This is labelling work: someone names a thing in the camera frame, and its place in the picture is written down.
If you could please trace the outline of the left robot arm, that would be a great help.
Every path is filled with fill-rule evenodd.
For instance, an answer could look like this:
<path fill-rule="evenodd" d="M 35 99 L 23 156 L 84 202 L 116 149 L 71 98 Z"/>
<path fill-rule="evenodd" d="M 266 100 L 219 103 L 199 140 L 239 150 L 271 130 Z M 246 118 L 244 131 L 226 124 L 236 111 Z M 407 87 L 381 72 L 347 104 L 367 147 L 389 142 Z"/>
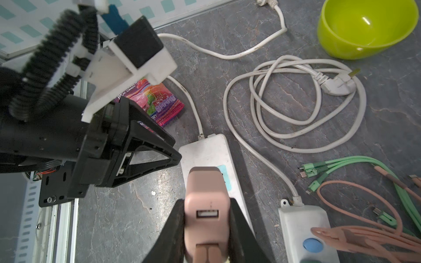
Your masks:
<path fill-rule="evenodd" d="M 34 121 L 12 117 L 6 103 L 21 75 L 1 68 L 1 173 L 41 172 L 41 207 L 83 198 L 90 186 L 114 188 L 174 167 L 175 140 L 135 102 L 111 102 L 82 122 L 87 100 L 68 95 Z"/>

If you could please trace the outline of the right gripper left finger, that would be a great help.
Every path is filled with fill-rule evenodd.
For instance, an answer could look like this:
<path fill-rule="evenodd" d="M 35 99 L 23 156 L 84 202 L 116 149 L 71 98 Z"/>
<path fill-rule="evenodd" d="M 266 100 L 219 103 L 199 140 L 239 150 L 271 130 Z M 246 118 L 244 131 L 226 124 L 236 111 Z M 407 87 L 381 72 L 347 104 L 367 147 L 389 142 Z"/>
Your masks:
<path fill-rule="evenodd" d="M 143 263 L 183 263 L 185 258 L 184 226 L 184 200 L 179 199 Z"/>

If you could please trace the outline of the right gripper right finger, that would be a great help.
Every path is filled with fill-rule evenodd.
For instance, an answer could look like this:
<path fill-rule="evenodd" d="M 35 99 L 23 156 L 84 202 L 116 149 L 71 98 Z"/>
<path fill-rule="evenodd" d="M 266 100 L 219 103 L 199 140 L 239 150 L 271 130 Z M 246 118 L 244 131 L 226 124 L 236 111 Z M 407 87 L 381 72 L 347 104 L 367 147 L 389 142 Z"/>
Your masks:
<path fill-rule="evenodd" d="M 230 198 L 229 261 L 231 263 L 269 263 L 259 246 L 236 199 Z"/>

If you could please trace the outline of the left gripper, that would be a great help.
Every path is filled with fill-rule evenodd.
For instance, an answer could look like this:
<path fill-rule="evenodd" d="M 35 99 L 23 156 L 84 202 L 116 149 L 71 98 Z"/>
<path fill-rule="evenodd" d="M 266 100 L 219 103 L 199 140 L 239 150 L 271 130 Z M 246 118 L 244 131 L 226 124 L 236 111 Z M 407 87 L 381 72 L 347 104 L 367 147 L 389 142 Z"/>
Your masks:
<path fill-rule="evenodd" d="M 42 178 L 39 206 L 84 198 L 90 186 L 114 188 L 174 167 L 175 139 L 134 101 L 122 98 L 94 114 L 78 157 Z"/>

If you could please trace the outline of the pink charger plug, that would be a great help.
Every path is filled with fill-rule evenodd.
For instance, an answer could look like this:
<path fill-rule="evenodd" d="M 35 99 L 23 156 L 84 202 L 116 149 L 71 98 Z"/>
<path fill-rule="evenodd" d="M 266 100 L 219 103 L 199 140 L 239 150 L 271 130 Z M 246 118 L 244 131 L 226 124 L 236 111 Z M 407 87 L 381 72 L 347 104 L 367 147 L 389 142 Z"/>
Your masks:
<path fill-rule="evenodd" d="M 184 200 L 185 257 L 189 263 L 224 263 L 228 259 L 230 197 L 224 185 L 205 183 L 191 170 Z"/>

